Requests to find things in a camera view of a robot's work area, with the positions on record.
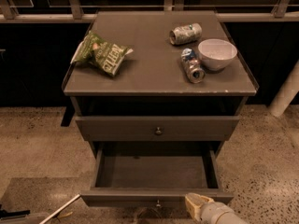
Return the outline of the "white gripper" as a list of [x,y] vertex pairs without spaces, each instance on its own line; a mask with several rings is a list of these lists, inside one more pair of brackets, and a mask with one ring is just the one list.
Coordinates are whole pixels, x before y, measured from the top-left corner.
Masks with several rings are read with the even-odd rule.
[[201,224],[229,224],[234,213],[226,204],[196,193],[185,195],[185,205],[191,218]]

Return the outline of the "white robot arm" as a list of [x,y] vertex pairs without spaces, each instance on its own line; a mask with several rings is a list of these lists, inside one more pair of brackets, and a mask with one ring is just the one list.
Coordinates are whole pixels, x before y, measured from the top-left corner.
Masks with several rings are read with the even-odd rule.
[[192,219],[199,224],[248,224],[232,208],[207,196],[188,193],[185,204]]

